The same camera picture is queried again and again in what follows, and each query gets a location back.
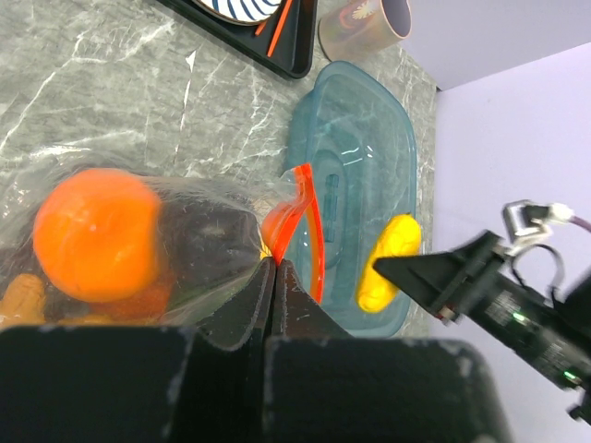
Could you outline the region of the yellow banana toy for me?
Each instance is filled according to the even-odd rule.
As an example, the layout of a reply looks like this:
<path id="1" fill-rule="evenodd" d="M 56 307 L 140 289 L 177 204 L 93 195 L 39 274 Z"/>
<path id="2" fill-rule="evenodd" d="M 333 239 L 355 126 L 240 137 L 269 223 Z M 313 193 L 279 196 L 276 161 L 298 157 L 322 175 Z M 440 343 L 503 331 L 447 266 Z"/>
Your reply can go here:
<path id="1" fill-rule="evenodd" d="M 378 314 L 389 307 L 399 293 L 392 283 L 390 268 L 399 257 L 419 253 L 422 232 L 411 214 L 390 219 L 372 247 L 356 288 L 356 303 L 365 313 Z"/>

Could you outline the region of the clear zip top bag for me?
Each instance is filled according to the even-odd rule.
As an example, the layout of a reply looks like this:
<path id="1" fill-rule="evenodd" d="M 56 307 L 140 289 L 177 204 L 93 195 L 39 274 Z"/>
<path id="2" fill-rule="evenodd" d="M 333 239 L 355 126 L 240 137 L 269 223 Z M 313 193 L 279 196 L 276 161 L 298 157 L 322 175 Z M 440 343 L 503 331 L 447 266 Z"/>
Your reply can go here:
<path id="1" fill-rule="evenodd" d="M 323 229 L 309 163 L 297 165 L 276 180 L 248 185 L 224 177 L 170 175 L 162 167 L 143 165 L 136 158 L 128 158 L 116 151 L 48 148 L 1 165 L 1 297 L 7 285 L 21 273 L 30 273 L 51 283 L 33 250 L 35 216 L 59 184 L 89 169 L 118 169 L 139 176 L 160 197 L 160 215 L 165 204 L 181 200 L 211 200 L 253 213 L 259 225 L 260 262 L 266 258 L 275 262 L 283 261 L 299 224 L 307 222 L 312 233 L 309 293 L 315 301 L 321 300 L 325 275 Z M 163 267 L 153 283 L 159 280 L 175 282 L 158 227 L 157 240 Z M 169 300 L 166 312 L 159 318 L 113 319 L 113 325 L 183 324 L 204 317 L 234 296 L 254 275 L 255 270 L 248 277 L 226 283 L 179 307 L 170 308 Z"/>

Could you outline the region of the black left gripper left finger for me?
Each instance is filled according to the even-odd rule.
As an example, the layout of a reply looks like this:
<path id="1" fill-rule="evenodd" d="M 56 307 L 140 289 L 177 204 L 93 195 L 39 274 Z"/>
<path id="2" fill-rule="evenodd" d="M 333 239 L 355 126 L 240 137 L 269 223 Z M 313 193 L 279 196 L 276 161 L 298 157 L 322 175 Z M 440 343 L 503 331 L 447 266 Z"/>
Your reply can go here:
<path id="1" fill-rule="evenodd" d="M 4 330 L 2 440 L 259 441 L 272 291 L 266 258 L 192 326 Z"/>

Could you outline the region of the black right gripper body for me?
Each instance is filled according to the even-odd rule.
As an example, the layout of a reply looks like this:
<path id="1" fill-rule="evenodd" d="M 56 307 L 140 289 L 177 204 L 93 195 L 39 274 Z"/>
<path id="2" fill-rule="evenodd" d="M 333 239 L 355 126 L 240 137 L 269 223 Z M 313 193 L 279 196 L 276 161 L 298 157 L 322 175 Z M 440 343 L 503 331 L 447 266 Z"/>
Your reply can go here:
<path id="1" fill-rule="evenodd" d="M 590 277 L 552 305 L 499 273 L 468 285 L 462 314 L 560 389 L 581 389 L 568 414 L 590 421 Z"/>

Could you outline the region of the dark purple food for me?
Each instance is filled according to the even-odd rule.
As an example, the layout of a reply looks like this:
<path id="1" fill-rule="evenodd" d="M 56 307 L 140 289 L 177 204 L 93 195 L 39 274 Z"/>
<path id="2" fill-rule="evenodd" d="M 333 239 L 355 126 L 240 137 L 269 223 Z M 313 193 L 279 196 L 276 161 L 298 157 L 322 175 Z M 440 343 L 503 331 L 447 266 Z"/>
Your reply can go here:
<path id="1" fill-rule="evenodd" d="M 250 276 L 260 262 L 259 225 L 247 210 L 176 201 L 163 206 L 158 229 L 175 275 L 170 308 Z"/>

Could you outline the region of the orange fruit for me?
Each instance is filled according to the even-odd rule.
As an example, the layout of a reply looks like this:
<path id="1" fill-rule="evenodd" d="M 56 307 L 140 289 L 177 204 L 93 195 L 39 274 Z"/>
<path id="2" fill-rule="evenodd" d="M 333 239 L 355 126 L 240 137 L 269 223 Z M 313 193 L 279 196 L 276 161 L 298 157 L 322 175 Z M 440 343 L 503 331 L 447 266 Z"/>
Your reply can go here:
<path id="1" fill-rule="evenodd" d="M 59 184 L 40 206 L 33 250 L 50 282 L 90 303 L 127 299 L 160 275 L 162 201 L 137 175 L 89 169 Z"/>

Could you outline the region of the golden ginger root toy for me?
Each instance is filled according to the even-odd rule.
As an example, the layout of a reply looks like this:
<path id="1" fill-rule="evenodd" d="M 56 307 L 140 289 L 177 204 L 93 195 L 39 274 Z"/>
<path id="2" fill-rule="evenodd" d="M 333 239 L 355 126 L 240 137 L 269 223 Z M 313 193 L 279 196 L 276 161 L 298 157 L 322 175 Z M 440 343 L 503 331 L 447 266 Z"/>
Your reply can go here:
<path id="1" fill-rule="evenodd" d="M 1 297 L 1 329 L 15 326 L 113 325 L 106 315 L 92 314 L 87 302 L 72 298 L 51 283 L 30 273 L 21 273 Z"/>

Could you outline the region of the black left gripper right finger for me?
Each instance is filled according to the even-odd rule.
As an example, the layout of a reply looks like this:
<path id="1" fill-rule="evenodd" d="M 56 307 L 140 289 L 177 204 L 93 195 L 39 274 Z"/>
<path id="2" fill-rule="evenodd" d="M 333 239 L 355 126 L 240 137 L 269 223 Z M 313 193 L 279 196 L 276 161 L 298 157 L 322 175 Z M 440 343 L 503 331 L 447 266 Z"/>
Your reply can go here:
<path id="1" fill-rule="evenodd" d="M 349 335 L 276 273 L 265 343 L 269 442 L 509 442 L 488 364 L 463 341 Z"/>

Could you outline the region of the orange pumpkin toy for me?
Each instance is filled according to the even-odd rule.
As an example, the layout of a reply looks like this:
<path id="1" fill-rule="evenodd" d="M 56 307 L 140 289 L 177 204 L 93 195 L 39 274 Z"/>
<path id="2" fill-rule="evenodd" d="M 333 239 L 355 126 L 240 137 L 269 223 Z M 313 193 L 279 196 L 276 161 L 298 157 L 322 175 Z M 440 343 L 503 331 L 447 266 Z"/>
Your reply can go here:
<path id="1" fill-rule="evenodd" d="M 115 320 L 159 318 L 166 312 L 174 286 L 174 281 L 159 280 L 127 299 L 93 303 L 91 310 Z"/>

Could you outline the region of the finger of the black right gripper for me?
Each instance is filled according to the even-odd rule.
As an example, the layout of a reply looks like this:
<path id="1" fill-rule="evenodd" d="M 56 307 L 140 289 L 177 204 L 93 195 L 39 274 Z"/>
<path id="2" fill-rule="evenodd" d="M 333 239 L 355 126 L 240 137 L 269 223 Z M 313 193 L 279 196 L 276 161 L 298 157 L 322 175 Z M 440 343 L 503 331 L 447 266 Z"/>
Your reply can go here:
<path id="1" fill-rule="evenodd" d="M 485 231 L 447 252 L 399 257 L 390 275 L 401 291 L 442 322 L 469 315 L 492 291 L 505 262 L 501 238 Z"/>

